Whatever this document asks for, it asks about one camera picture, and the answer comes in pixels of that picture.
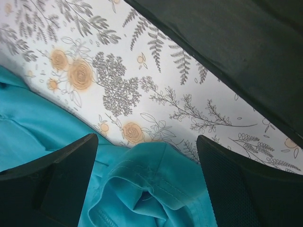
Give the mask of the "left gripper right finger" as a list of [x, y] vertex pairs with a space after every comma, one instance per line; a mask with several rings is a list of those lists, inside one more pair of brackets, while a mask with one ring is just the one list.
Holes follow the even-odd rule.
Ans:
[[200, 165], [220, 227], [301, 227], [303, 177], [269, 167], [200, 135]]

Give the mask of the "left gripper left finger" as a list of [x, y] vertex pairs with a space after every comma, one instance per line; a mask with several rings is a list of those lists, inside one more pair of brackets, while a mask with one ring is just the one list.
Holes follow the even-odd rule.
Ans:
[[76, 227], [97, 154], [88, 134], [46, 156], [0, 173], [2, 227]]

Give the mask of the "teal t shirt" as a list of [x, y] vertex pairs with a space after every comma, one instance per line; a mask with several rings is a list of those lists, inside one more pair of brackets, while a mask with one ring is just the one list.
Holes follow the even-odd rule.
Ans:
[[112, 144], [0, 69], [3, 227], [214, 227], [202, 169], [165, 142]]

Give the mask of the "floral table mat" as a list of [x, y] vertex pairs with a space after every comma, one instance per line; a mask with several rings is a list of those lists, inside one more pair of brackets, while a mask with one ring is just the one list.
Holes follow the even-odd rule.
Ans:
[[115, 144], [196, 139], [302, 174], [303, 149], [122, 0], [3, 0], [0, 63]]

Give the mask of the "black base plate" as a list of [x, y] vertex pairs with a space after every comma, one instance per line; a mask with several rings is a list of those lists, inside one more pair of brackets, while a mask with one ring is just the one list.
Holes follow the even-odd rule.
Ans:
[[130, 0], [128, 4], [302, 145], [302, 1]]

